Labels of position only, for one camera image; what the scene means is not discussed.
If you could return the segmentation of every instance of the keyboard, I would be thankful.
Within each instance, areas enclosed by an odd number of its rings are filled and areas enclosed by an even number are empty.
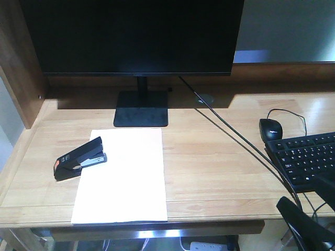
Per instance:
[[[268,141],[265,147],[296,192],[314,191],[319,174],[335,181],[335,132]]]

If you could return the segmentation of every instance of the stack of paper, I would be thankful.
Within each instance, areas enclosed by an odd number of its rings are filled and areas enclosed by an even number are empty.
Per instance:
[[[83,168],[72,224],[167,221],[161,129],[93,130],[107,162]]]

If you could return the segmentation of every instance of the white wall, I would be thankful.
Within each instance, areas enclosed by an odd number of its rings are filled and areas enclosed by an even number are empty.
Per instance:
[[[0,170],[24,129],[23,122],[0,78]]]
[[[335,61],[334,0],[245,0],[236,63]]]

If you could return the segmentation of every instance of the black mouse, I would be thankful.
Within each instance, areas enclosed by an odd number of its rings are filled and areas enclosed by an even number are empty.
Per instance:
[[[283,137],[283,128],[277,120],[260,119],[260,133],[264,143]]]

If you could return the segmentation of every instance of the stapler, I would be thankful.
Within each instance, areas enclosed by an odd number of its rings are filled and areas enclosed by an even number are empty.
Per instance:
[[[80,176],[84,167],[106,161],[101,137],[97,137],[59,157],[53,166],[53,175],[57,181],[70,179]]]

